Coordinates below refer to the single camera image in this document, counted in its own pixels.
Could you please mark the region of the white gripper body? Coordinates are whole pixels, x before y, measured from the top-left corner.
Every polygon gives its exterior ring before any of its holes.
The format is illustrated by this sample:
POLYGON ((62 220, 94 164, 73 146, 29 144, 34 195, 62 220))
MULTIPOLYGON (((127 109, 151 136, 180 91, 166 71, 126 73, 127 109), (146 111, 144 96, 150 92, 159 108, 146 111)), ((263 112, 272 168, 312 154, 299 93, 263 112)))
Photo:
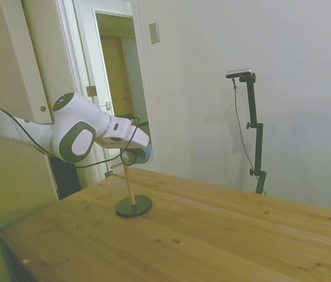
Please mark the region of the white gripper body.
POLYGON ((149 144, 149 136, 132 125, 129 119, 111 116, 105 132, 95 142, 107 149, 143 149, 149 144))

